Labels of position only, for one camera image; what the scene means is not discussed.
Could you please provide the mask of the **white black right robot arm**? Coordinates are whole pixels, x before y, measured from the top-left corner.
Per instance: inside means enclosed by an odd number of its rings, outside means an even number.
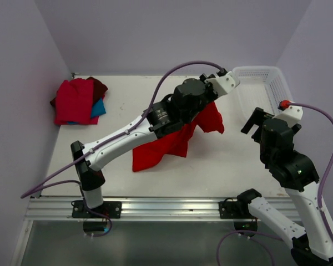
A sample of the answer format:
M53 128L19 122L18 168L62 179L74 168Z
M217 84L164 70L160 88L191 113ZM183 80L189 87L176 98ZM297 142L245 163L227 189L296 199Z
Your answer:
M256 108L241 132L256 125L252 139L260 145L260 161L290 196L302 225L298 225L255 189L237 196L236 211L241 217L260 219L289 247L297 265L333 265L333 221L323 218L327 211L318 194L320 178L313 162L294 149L300 130L302 109L283 109L274 116Z

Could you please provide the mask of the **bright red t shirt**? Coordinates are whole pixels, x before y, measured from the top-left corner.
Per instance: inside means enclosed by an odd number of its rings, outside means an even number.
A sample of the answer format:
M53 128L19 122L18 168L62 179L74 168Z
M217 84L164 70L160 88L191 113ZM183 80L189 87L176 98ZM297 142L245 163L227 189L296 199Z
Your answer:
M165 155L186 157L188 142L193 137L196 127L200 127L204 133L224 133L223 118L214 102L208 104L191 123L183 126L181 130L134 148L132 171L150 169L160 163Z

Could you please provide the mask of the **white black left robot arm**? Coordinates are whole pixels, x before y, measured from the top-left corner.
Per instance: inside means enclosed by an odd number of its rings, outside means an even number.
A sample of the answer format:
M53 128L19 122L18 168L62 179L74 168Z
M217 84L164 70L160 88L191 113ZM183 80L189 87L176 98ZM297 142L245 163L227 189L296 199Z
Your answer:
M148 108L129 125L94 142L75 141L70 150L85 199L84 210L91 217L103 214L102 168L117 157L144 144L162 139L190 126L214 101L228 93L220 75L189 78L174 92Z

